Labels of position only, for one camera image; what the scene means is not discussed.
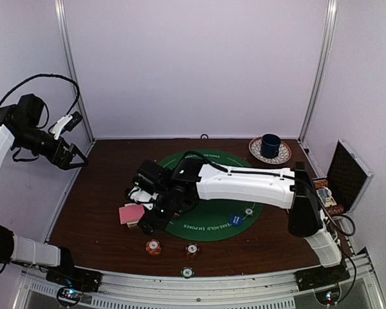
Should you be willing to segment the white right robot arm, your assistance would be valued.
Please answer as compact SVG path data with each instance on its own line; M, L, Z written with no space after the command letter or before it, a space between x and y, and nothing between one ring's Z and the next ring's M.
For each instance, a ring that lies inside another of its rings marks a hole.
M317 279L332 283L342 273L338 234L302 165L295 168L257 169L219 165L192 153L175 167L145 160L133 178L128 198L145 208L138 225L155 235L167 228L183 205L201 200L263 203L289 212L288 231L307 241L321 266Z

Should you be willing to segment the red chip stack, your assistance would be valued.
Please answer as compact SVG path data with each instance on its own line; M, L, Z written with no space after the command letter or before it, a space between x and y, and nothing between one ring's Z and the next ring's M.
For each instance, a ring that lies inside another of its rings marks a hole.
M152 256L157 256L161 253L161 245L158 240L149 240L145 245L145 250Z

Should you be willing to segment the green 20 chip stack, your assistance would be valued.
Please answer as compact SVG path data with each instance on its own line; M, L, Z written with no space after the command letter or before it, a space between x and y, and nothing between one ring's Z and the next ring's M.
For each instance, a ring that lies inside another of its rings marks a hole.
M194 269L191 267L182 268L181 276L185 279L190 279L190 278L194 277Z

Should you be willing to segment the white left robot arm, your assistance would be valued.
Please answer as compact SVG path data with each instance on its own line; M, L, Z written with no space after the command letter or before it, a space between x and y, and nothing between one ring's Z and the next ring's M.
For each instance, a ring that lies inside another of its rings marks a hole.
M70 250L44 239L68 184L63 174L88 165L85 154L62 137L81 117L65 115L49 133L38 127L42 102L26 99L0 108L0 262L55 268L55 276L73 286L80 273Z

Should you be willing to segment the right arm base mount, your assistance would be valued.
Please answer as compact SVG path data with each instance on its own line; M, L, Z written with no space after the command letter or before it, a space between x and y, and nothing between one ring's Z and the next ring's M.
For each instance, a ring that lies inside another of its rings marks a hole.
M340 283L350 279L346 262L333 267L314 267L295 272L300 292L313 290L315 299L324 306L334 306L342 300Z

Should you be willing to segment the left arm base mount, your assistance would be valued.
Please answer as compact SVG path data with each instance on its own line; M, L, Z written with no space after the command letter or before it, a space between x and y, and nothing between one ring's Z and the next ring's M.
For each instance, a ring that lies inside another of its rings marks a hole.
M57 302L71 308L79 304L85 293L97 293L102 274L94 270L79 268L75 265L68 248L60 247L60 264L46 269L46 280L60 285L56 292Z

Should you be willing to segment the brown 100 chip stack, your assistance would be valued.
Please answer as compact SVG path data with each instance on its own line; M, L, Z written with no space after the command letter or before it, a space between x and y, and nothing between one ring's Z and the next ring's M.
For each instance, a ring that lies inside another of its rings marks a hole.
M194 258L198 255L199 253L199 247L197 244L195 243L189 243L186 247L185 247L185 250L186 250L186 256L188 258Z

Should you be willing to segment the red backed card deck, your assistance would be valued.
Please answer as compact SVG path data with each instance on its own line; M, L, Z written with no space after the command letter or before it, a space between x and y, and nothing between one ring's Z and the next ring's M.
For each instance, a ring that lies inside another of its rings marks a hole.
M142 205L130 205L126 207L120 207L118 212L120 223L122 225L126 225L128 223L138 222L144 215L145 211Z

